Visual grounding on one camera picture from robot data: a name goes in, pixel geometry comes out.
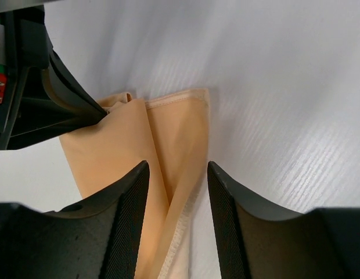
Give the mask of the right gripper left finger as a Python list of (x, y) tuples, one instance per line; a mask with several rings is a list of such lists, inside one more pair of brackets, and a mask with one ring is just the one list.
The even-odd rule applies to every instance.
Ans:
[(0, 203), (0, 278), (133, 278), (148, 188), (140, 162), (58, 212)]

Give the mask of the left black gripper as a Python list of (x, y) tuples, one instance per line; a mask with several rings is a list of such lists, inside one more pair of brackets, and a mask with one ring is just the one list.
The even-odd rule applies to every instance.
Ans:
[(0, 18), (6, 60), (0, 150), (22, 149), (107, 115), (52, 50), (43, 5), (3, 12)]

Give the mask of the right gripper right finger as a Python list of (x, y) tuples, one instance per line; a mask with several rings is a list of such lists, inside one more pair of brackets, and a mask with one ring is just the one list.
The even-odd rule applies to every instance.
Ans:
[(295, 212), (214, 162), (207, 182), (222, 278), (360, 278), (360, 208)]

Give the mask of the peach satin cloth napkin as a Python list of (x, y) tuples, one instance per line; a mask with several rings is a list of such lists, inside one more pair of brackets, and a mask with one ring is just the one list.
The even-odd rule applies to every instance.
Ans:
[(98, 124), (60, 137), (83, 198), (149, 164), (136, 278), (188, 278), (190, 221), (206, 172), (210, 97), (195, 88), (146, 101), (128, 92), (99, 101)]

